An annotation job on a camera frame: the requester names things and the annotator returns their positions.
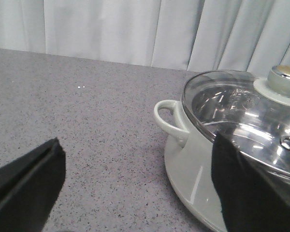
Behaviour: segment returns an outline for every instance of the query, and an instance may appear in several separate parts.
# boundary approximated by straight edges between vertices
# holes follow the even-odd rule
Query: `granite countertop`
[[[174,193],[153,120],[194,74],[0,49],[0,167],[54,137],[67,155],[44,232],[209,231]]]

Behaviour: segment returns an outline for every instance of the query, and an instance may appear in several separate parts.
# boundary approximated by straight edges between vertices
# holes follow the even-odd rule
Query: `pot base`
[[[191,184],[192,182],[183,179],[185,173],[183,173],[180,163],[185,163],[184,156],[187,153],[184,149],[180,147],[174,137],[168,136],[164,160],[166,172],[174,191],[185,207],[204,225],[215,232],[227,232],[221,213],[220,200],[211,181],[210,171],[203,166],[195,167],[194,183]],[[208,186],[208,177],[212,186]],[[207,182],[205,183],[206,191],[201,189],[204,180]]]

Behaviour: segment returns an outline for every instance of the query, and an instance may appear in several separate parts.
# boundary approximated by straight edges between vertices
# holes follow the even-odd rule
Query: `white pot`
[[[273,78],[275,75],[278,76],[278,80],[284,84],[284,91],[287,92],[290,80],[280,75],[277,70],[275,72],[275,68],[273,67],[270,71],[268,82],[279,89],[280,84],[277,84],[278,81]],[[290,107],[290,96],[283,96],[280,92],[269,88],[263,78],[257,79],[253,86],[267,101],[277,102],[279,104],[275,104],[279,106]],[[160,117],[160,109],[171,111],[174,125],[167,123]],[[158,102],[154,108],[154,118],[160,128],[169,134],[164,151],[164,160],[167,175],[178,197],[189,211],[207,227],[217,232],[226,232],[220,199],[211,177],[212,141],[204,135],[204,131],[201,132],[202,129],[191,122],[181,101],[164,100]],[[265,166],[270,166],[262,160],[259,162]]]

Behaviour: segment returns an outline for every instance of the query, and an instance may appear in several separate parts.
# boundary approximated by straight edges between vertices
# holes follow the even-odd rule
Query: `pot lid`
[[[219,131],[247,157],[290,179],[289,77],[289,66],[274,66],[267,80],[242,71],[203,72],[187,81],[183,107],[209,140]]]

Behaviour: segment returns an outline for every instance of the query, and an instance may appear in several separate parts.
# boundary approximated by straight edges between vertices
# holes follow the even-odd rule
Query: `glass lid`
[[[185,85],[185,113],[209,140],[220,131],[243,154],[290,178],[290,106],[256,91],[256,80],[241,71],[201,73]]]

